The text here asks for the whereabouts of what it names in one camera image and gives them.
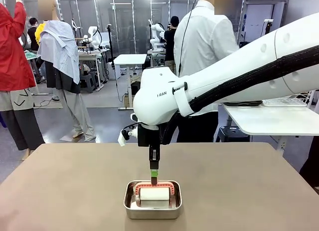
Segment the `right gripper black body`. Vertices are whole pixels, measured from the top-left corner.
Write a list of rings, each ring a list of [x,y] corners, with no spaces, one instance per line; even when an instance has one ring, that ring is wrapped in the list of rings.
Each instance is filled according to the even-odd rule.
[[[149,148],[150,164],[159,164],[160,161],[160,137],[159,130],[150,130],[138,125],[138,146]]]

